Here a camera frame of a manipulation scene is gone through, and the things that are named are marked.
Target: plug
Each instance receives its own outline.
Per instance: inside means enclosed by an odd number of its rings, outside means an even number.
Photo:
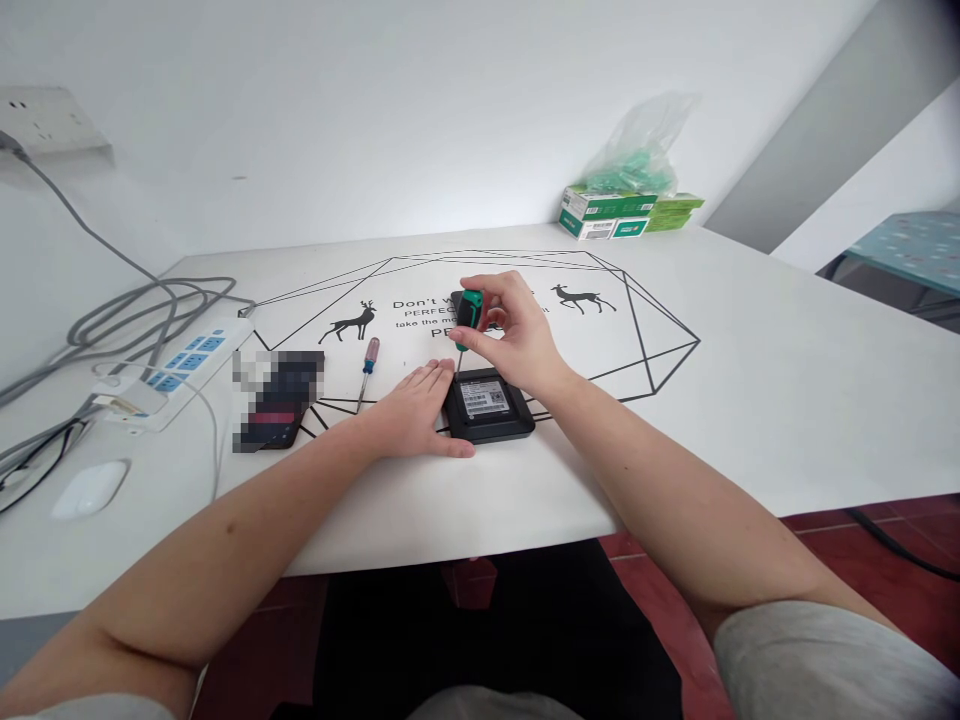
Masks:
[[[108,375],[100,378],[91,391],[93,402],[126,415],[153,415],[167,404],[167,396],[154,390],[143,380],[129,375]]]
[[[17,142],[17,139],[12,135],[7,135],[3,130],[0,130],[0,152],[12,153],[21,160],[27,157],[27,151],[23,149],[23,145]]]

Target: deer graphic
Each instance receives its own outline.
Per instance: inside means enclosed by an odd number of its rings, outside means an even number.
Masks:
[[[342,333],[348,327],[353,327],[354,325],[356,325],[357,340],[363,340],[363,336],[367,334],[367,323],[373,320],[373,313],[376,312],[377,309],[373,306],[373,300],[371,300],[368,303],[365,303],[361,300],[360,304],[363,305],[363,312],[360,313],[360,317],[355,317],[352,320],[337,320],[335,323],[330,323],[331,325],[333,325],[333,327],[327,330],[323,334],[323,337],[326,337],[330,333],[335,332],[337,334],[337,340],[339,340],[340,342],[343,342],[343,338],[340,337],[340,333]],[[318,342],[317,345],[319,345],[322,342],[323,342],[323,338],[320,338],[320,342]]]
[[[573,305],[577,306],[577,310],[580,311],[581,315],[586,315],[586,313],[583,311],[583,308],[580,307],[580,303],[578,303],[577,300],[589,300],[597,306],[600,312],[603,312],[603,305],[610,305],[606,300],[600,299],[600,293],[568,293],[563,291],[565,287],[566,285],[554,285],[550,289],[557,291],[557,295],[560,296],[561,305],[567,305],[568,302],[572,302]]]

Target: geometric line design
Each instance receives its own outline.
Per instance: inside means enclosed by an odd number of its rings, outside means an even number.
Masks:
[[[433,253],[418,253],[412,255],[396,255],[378,262],[364,265],[363,267],[356,268],[348,272],[340,273],[339,275],[334,275],[333,277],[326,278],[325,280],[321,280],[319,282],[310,283],[309,285],[305,285],[303,287],[290,290],[275,297],[258,302],[254,306],[254,309],[265,305],[283,303],[288,300],[293,300],[295,298],[303,297],[304,295],[309,295],[312,293],[322,292],[324,290],[331,290],[334,288],[343,289],[343,292],[339,294],[336,300],[328,303],[322,310],[314,314],[309,320],[301,324],[300,327],[279,341],[274,341],[273,344],[271,344],[271,341],[264,338],[261,332],[255,330],[254,334],[265,349],[274,350],[291,337],[304,330],[304,328],[313,323],[315,320],[317,320],[317,318],[322,316],[331,308],[336,306],[341,300],[360,288],[367,280],[375,277],[381,277],[383,275],[400,273],[404,270],[421,267],[430,263],[469,263],[471,265],[489,265],[504,268],[536,267],[591,274],[606,273],[611,278],[615,279],[622,286],[624,293],[622,300],[626,301],[626,305],[630,310],[632,320],[632,323],[630,323],[632,326],[631,330],[632,332],[636,333],[637,336],[637,357],[632,359],[629,363],[622,364],[619,367],[611,367],[609,370],[598,373],[588,379],[602,386],[604,380],[610,378],[611,376],[620,373],[636,373],[638,371],[645,371],[646,383],[648,384],[647,387],[643,391],[617,393],[622,395],[621,397],[617,398],[622,403],[640,400],[645,397],[651,397],[660,392],[667,384],[667,381],[674,376],[674,374],[680,369],[683,363],[686,362],[687,358],[690,357],[690,355],[701,342],[696,333],[694,333],[686,324],[684,324],[683,321],[677,318],[677,316],[674,315],[669,309],[667,309],[663,303],[657,300],[640,282],[636,280],[636,278],[630,275],[630,273],[587,250],[456,250],[438,251]],[[679,332],[683,334],[683,337],[685,338],[684,341],[674,342],[670,347],[667,348],[658,348],[655,352],[648,350],[647,344],[644,342],[644,322],[638,318],[638,308],[644,309],[645,311],[649,311],[650,309],[655,311],[659,317],[661,317],[664,321],[671,323]],[[245,313],[245,317],[250,317],[250,313]],[[669,367],[668,371],[665,373],[662,379],[655,380],[651,372],[650,360],[659,358],[661,359],[660,362],[662,363],[665,362],[662,360],[662,358],[668,356],[670,358],[669,361],[666,361]],[[355,414],[354,410],[348,410],[345,407],[342,408],[330,404],[334,402],[349,404],[356,403],[357,400],[356,398],[323,398],[313,407],[311,407],[313,415],[322,427],[320,432],[329,427],[329,418],[331,417],[331,413],[333,416],[335,416],[337,413],[347,413],[351,415]],[[364,402],[372,404],[375,401],[365,400]],[[535,402],[535,400],[530,398],[527,400],[527,402]],[[549,419],[551,418],[547,412],[534,413],[534,420],[537,422]]]

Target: cardboard box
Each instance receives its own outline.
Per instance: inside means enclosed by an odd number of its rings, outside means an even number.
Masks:
[[[679,230],[687,224],[690,213],[683,215],[651,215],[647,232],[664,232],[665,230]]]
[[[690,193],[677,193],[672,198],[658,198],[650,215],[687,215],[703,205],[703,198]]]
[[[620,237],[640,237],[647,228],[650,218],[632,217],[615,218],[583,222],[573,217],[568,211],[560,212],[560,226],[573,235],[577,240],[609,240]]]
[[[588,193],[585,185],[571,185],[563,191],[560,210],[580,222],[598,222],[616,218],[646,217],[656,202],[656,195],[628,192]]]

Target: shirt sleeve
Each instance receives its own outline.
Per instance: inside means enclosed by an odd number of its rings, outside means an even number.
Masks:
[[[175,720],[156,700],[125,695],[91,695],[68,700],[38,715],[11,720]]]
[[[727,618],[714,640],[737,716],[916,718],[960,716],[960,680],[926,650],[873,620],[784,601]]]

